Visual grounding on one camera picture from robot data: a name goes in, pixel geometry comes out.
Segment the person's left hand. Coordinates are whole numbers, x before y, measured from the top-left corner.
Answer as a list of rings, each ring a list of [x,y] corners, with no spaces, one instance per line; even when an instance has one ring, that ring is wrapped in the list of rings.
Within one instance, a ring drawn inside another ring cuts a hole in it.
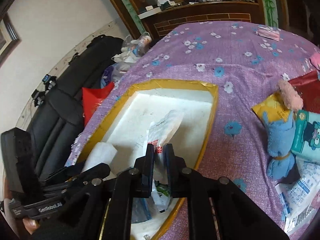
[[[36,220],[30,219],[30,218],[24,218],[22,221],[25,229],[31,235],[40,227],[40,224]]]

